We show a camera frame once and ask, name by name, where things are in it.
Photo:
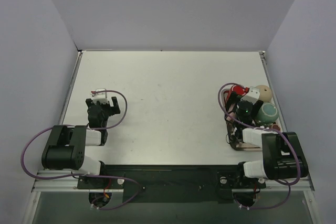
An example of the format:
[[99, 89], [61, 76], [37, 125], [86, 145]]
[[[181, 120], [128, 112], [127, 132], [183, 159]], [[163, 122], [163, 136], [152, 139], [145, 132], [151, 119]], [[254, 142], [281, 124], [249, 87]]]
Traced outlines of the red enamel mug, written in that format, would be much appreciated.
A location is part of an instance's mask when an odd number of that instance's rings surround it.
[[236, 93], [237, 95], [244, 96], [248, 93], [248, 91], [249, 91], [248, 87], [244, 88], [244, 87], [239, 86], [239, 85], [233, 85], [233, 86], [231, 86], [231, 88], [228, 92], [227, 98], [229, 98], [232, 93]]

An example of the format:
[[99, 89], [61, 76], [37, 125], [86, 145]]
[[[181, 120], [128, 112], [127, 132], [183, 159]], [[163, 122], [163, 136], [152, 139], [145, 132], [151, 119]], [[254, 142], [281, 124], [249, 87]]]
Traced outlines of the green glazed mug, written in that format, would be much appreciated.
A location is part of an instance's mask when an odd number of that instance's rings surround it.
[[273, 124], [279, 117], [279, 111], [272, 103], [264, 103], [259, 109], [255, 122], [261, 125]]

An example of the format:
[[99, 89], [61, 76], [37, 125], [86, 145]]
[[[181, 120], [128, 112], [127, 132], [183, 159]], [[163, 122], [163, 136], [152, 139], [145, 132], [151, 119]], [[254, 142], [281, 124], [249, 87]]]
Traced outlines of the beige ceramic mug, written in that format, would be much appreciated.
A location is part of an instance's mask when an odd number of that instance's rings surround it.
[[259, 100], [263, 102], [271, 102], [273, 93], [270, 87], [266, 85], [258, 85], [256, 88], [259, 90]]

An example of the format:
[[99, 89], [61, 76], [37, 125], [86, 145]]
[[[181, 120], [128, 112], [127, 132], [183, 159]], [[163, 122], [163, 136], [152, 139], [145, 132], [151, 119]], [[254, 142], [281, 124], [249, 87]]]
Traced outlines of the brown speckled mug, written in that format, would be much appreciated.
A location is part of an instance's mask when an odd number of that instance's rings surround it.
[[280, 126], [277, 125], [277, 124], [273, 124], [273, 125], [271, 125], [270, 128], [273, 129], [273, 130], [281, 131]]

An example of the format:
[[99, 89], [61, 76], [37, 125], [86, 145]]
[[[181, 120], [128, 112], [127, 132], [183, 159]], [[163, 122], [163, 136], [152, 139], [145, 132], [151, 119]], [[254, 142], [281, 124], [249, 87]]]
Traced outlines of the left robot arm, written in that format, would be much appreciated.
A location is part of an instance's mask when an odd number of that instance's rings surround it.
[[106, 96], [86, 99], [88, 125], [52, 127], [41, 156], [43, 168], [70, 170], [90, 175], [89, 181], [96, 188], [108, 182], [107, 173], [101, 171], [102, 162], [85, 155], [87, 146], [104, 146], [107, 137], [108, 118], [120, 114], [116, 97], [111, 101]]

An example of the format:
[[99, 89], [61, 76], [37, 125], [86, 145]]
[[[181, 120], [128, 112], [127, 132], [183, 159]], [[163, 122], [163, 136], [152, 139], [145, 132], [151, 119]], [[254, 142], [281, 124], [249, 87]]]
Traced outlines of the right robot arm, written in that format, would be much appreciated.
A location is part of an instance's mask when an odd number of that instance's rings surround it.
[[244, 99], [244, 92], [225, 89], [220, 98], [226, 109], [227, 141], [236, 151], [260, 151], [262, 158], [244, 162], [235, 182], [248, 186], [254, 178], [270, 180], [308, 176], [309, 169], [298, 136], [282, 132], [279, 113], [270, 102]]

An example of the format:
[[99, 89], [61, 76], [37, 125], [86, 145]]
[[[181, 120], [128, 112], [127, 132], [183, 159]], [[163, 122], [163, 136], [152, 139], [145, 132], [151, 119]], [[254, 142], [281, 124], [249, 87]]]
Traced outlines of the metal tray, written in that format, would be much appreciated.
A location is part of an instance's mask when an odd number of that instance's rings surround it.
[[[230, 88], [231, 86], [227, 89], [223, 89], [220, 92], [220, 98], [222, 99], [222, 105], [224, 106], [224, 108], [225, 108], [227, 95], [228, 95]], [[244, 140], [243, 139], [243, 137], [245, 136], [243, 129], [245, 129], [246, 127], [238, 123], [239, 120], [237, 119], [237, 116], [235, 114], [236, 107], [237, 107], [237, 104], [233, 107], [233, 109], [229, 113], [224, 115], [224, 120], [226, 121], [227, 130], [228, 130], [227, 143], [236, 151], [260, 151], [261, 144], [259, 143], [258, 140]], [[274, 122], [273, 124], [277, 124], [280, 126], [279, 117], [276, 120], [276, 122]], [[261, 125], [261, 124], [256, 123], [255, 119], [253, 119], [252, 124], [248, 124], [248, 125], [252, 126], [253, 128], [259, 127], [264, 130], [264, 129], [270, 129], [270, 126], [273, 124]]]

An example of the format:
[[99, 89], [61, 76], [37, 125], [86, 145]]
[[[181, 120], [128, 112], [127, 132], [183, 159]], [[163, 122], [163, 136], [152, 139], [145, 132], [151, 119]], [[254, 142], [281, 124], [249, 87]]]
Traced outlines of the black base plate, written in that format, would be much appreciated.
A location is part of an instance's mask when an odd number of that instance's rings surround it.
[[135, 193], [134, 203], [192, 203], [233, 201], [233, 190], [248, 199], [265, 182], [243, 175], [241, 165], [104, 165], [103, 178], [80, 177], [79, 189], [122, 189], [123, 200]]

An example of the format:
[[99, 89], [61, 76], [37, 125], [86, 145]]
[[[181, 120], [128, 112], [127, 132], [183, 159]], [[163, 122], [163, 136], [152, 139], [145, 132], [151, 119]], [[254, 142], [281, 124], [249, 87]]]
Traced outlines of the aluminium frame rail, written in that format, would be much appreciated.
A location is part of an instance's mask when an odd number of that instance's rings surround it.
[[72, 175], [66, 171], [49, 171], [49, 170], [40, 170], [37, 174], [41, 177], [52, 177], [52, 176], [61, 176], [61, 175], [70, 175], [69, 177], [59, 178], [59, 179], [36, 179], [32, 192], [34, 193], [52, 193], [52, 192], [61, 192], [61, 193], [73, 193], [73, 192], [88, 192], [88, 193], [102, 193], [103, 189], [78, 189], [77, 184], [78, 180], [73, 178]]

